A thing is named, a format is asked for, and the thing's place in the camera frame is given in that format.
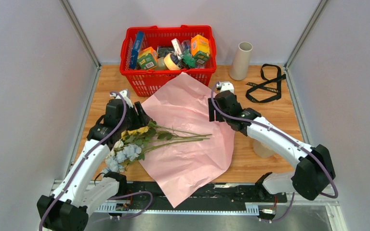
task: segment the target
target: masking tape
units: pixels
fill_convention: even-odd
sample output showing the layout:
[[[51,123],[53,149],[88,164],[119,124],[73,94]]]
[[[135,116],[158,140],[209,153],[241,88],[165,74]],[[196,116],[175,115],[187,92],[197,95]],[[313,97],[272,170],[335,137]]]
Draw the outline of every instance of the masking tape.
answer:
[[[167,54],[164,58],[164,63],[167,66],[167,68],[171,71],[178,71],[181,70],[171,59],[171,55],[174,55],[172,53]]]

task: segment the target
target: black lanyard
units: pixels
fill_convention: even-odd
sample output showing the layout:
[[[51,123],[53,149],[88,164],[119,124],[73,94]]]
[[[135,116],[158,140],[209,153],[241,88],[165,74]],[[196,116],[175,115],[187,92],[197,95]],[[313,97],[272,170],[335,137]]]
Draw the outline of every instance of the black lanyard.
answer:
[[[272,67],[275,67],[277,68],[277,76],[276,78],[273,78],[271,80],[267,79],[266,77],[264,77],[264,72],[263,72],[263,67],[265,66],[272,66]],[[271,102],[273,100],[279,100],[281,98],[281,81],[286,79],[286,74],[281,74],[281,69],[279,66],[277,65],[272,65],[272,64],[263,64],[262,68],[260,69],[260,75],[262,76],[262,79],[263,80],[267,80],[266,82],[264,83],[261,83],[261,84],[256,84],[256,83],[247,83],[246,85],[249,85],[249,86],[252,86],[252,88],[250,88],[249,90],[247,90],[246,92],[246,98],[248,98],[248,100],[252,101],[253,103],[268,103],[268,102]],[[269,83],[274,83],[276,82],[277,83],[277,88],[269,88],[269,87],[265,87],[266,84],[269,84]],[[266,91],[270,91],[270,92],[274,92],[276,93],[274,96],[271,96],[267,99],[264,99],[264,100],[257,100],[255,99],[253,96],[250,95],[250,93],[252,93],[253,91],[257,90],[257,89],[263,89],[263,90],[266,90]]]

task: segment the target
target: white flower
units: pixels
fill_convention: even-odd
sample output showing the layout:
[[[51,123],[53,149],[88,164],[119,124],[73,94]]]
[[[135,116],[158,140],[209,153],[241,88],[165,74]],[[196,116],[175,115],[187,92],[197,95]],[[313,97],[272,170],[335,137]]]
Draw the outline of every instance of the white flower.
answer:
[[[117,160],[118,163],[122,163],[127,159],[127,156],[124,154],[124,152],[119,151],[115,159]]]
[[[106,158],[109,158],[109,157],[114,157],[116,155],[116,153],[114,152],[114,149],[111,150],[111,152],[107,155]]]
[[[124,143],[122,142],[122,140],[119,140],[116,142],[116,144],[114,144],[114,148],[121,148],[123,145]]]

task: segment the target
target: flower stem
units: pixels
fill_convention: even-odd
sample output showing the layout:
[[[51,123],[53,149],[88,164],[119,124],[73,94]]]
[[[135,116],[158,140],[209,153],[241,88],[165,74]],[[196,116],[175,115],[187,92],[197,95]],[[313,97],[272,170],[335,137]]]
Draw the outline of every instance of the flower stem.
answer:
[[[186,142],[195,142],[195,141],[202,141],[202,140],[205,140],[205,139],[192,139],[192,140],[188,140],[188,141],[175,141],[175,142],[170,142],[170,143],[165,143],[165,144],[160,144],[160,145],[157,145],[157,146],[153,146],[153,147],[150,147],[150,148],[145,148],[143,150],[143,154],[145,154],[146,152],[149,152],[149,151],[152,151],[152,150],[155,150],[157,148],[160,148],[160,147],[163,147],[163,146],[166,146],[166,145],[170,145],[170,144],[174,144],[174,143],[186,143]]]
[[[152,140],[152,141],[149,141],[148,143],[153,143],[153,142],[167,142],[167,141],[184,141],[185,139],[187,139],[187,137],[178,137],[176,139],[170,139],[170,140]],[[190,138],[189,140],[190,141],[200,141],[200,140],[209,140],[209,138],[207,138],[207,137],[201,137],[199,139]]]
[[[167,128],[167,127],[160,126],[160,125],[155,125],[155,127],[157,127],[157,128],[163,128],[163,129],[167,129],[167,130],[172,130],[172,131],[178,131],[178,132],[182,132],[182,133],[188,133],[188,134],[195,135],[195,136],[209,136],[210,135],[210,134],[200,135],[200,134],[196,134],[196,133],[193,133],[193,132],[182,131],[182,130],[177,130],[177,129],[173,129],[173,128]]]
[[[188,138],[207,138],[207,136],[211,136],[212,134],[206,134],[206,135],[197,135],[197,136],[178,136],[175,135],[175,137],[182,138],[182,139],[188,139]]]

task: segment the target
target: small box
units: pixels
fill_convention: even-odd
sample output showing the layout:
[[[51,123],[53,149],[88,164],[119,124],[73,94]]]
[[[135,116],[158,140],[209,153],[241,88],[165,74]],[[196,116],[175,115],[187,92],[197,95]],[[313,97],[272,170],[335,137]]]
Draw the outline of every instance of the small box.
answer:
[[[152,47],[148,47],[138,54],[137,61],[143,70],[155,68],[157,66],[157,52]]]
[[[138,31],[137,37],[135,38],[134,45],[132,46],[132,50],[131,50],[131,58],[130,58],[130,68],[131,69],[135,69],[135,67],[137,66],[137,58],[138,58],[138,54],[141,51],[143,39],[144,39],[144,32]]]
[[[205,64],[211,57],[209,40],[201,35],[196,35],[191,40],[191,53],[198,64]]]
[[[176,38],[174,38],[173,40],[171,40],[171,43],[172,43],[172,46],[173,46],[173,48],[174,48],[174,50],[175,50],[175,54],[176,54],[176,56],[178,56],[179,58],[181,58],[181,55],[182,55],[182,53],[184,52],[183,50],[182,50],[182,45],[181,45],[181,43],[179,42],[179,40],[178,39],[176,39]]]

